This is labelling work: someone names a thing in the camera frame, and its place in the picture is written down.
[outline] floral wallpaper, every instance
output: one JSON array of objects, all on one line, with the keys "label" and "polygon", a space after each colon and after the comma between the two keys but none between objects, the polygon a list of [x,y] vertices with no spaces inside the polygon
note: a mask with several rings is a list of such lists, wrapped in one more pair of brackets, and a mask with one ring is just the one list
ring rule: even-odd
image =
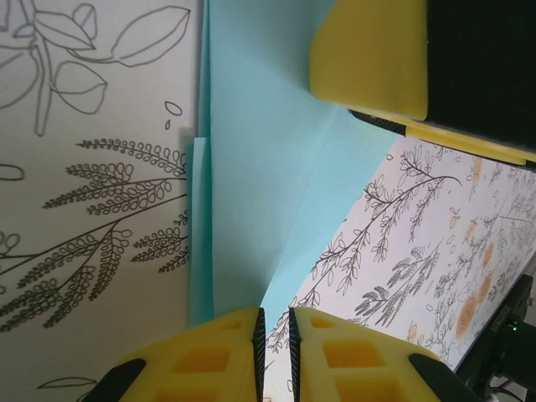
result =
[{"label": "floral wallpaper", "polygon": [[[399,139],[292,307],[421,345],[455,368],[536,246],[536,176]],[[265,399],[291,401],[288,313],[268,334]]]}]

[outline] orange flower drawing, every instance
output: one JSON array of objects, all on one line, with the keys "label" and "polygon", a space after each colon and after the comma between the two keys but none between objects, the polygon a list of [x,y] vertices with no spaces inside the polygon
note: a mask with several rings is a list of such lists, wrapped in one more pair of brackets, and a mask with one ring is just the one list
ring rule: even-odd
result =
[{"label": "orange flower drawing", "polygon": [[489,265],[490,261],[492,260],[493,250],[495,250],[495,244],[491,243],[486,249],[486,254],[484,255],[484,260],[482,262],[482,266],[484,267],[484,269],[487,268],[487,266]]},{"label": "orange flower drawing", "polygon": [[408,331],[407,341],[415,343],[415,338],[417,338],[417,325],[413,324],[410,326],[410,330]]},{"label": "orange flower drawing", "polygon": [[471,326],[471,321],[477,311],[477,299],[474,295],[469,296],[466,302],[463,303],[458,323],[456,324],[456,338],[462,339],[467,330]]},{"label": "orange flower drawing", "polygon": [[480,286],[480,289],[477,293],[477,303],[480,304],[487,298],[487,293],[489,292],[489,288],[492,287],[492,278],[493,274],[487,274],[484,278],[484,282]]},{"label": "orange flower drawing", "polygon": [[479,157],[475,161],[475,164],[472,167],[472,185],[476,187],[480,181],[480,171],[482,170],[482,158]]},{"label": "orange flower drawing", "polygon": [[466,240],[469,240],[475,234],[475,232],[477,231],[477,226],[478,223],[476,222],[476,220],[473,219],[471,221],[471,224],[469,224],[469,228],[467,228]]}]

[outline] cable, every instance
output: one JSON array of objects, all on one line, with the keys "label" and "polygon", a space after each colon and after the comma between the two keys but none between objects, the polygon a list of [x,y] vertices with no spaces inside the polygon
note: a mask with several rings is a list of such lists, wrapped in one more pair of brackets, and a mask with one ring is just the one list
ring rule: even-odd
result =
[{"label": "cable", "polygon": [[514,392],[508,391],[507,389],[499,388],[499,387],[493,387],[491,390],[495,393],[499,394],[506,394],[514,398],[515,400],[518,400],[519,402],[524,402],[521,398],[519,398]]}]

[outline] light blue paper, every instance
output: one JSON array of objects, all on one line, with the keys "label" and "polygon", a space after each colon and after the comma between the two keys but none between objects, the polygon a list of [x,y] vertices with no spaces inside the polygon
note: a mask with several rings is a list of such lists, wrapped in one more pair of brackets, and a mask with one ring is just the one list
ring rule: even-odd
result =
[{"label": "light blue paper", "polygon": [[339,110],[262,301],[267,328],[287,309],[395,139]]},{"label": "light blue paper", "polygon": [[190,204],[190,327],[214,319],[210,147],[208,138],[193,140]]},{"label": "light blue paper", "polygon": [[[281,270],[277,278],[296,270],[294,285],[281,288],[279,295],[283,305],[288,303],[293,293],[287,292],[305,279],[311,269],[308,261],[322,252],[324,240],[330,239],[394,142],[394,137],[385,141],[372,135],[363,147],[364,135],[356,132],[359,141],[344,143],[348,127],[339,119],[348,116],[346,112],[308,91],[309,45],[331,4],[210,3],[216,315],[259,306],[276,270]],[[341,157],[348,147],[355,153]],[[370,166],[345,164],[353,158]],[[350,191],[343,180],[331,183],[329,192],[314,193],[317,180],[336,178],[346,169],[355,170],[351,194],[340,196]],[[322,222],[314,230],[320,233],[311,233],[306,215]],[[297,241],[311,246],[296,252],[288,248]],[[271,288],[271,295],[277,292]]]}]

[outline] botanical illustration paper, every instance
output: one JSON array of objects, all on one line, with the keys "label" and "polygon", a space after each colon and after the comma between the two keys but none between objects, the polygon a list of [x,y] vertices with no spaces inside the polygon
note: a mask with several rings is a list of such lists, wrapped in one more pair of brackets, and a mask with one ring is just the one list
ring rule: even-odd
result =
[{"label": "botanical illustration paper", "polygon": [[[292,307],[421,345],[455,368],[536,246],[536,176],[399,139]],[[265,397],[291,401],[288,313],[268,334]]]},{"label": "botanical illustration paper", "polygon": [[194,0],[0,1],[0,399],[187,326]]}]

